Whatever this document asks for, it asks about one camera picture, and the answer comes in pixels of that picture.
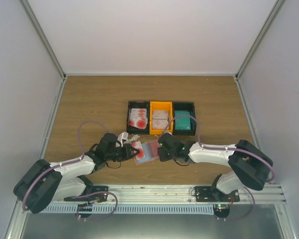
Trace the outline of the pink card holder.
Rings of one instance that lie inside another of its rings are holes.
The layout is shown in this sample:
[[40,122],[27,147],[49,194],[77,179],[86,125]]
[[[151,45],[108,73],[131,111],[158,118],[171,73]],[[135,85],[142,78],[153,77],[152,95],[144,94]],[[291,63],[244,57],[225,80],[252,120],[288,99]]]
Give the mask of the pink card holder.
[[142,147],[145,152],[145,158],[143,160],[139,160],[139,161],[137,161],[135,158],[136,165],[144,164],[144,163],[159,159],[159,156],[157,154],[157,149],[159,148],[159,143],[157,140],[142,143]]

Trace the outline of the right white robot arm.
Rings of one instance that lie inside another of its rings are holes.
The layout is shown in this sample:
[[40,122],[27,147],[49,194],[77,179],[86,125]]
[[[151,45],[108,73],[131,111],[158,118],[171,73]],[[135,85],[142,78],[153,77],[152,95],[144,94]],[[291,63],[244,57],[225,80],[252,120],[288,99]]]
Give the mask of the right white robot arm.
[[158,156],[161,162],[169,160],[184,163],[211,163],[232,169],[220,174],[210,187],[213,200],[223,201],[232,192],[247,187],[261,191],[273,169],[273,161],[247,140],[237,144],[210,145],[189,141],[183,143],[170,133],[164,133],[158,139]]

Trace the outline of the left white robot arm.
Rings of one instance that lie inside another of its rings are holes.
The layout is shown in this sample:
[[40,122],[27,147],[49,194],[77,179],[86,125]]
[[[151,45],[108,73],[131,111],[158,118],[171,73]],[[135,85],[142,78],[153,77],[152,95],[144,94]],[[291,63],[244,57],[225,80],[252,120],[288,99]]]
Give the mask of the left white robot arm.
[[86,204],[105,196],[98,193],[87,175],[103,169],[108,162],[132,159],[140,153],[135,143],[124,143],[125,133],[106,133],[99,143],[77,158],[49,163],[36,161],[13,189],[25,211],[37,214],[59,200],[85,201]]

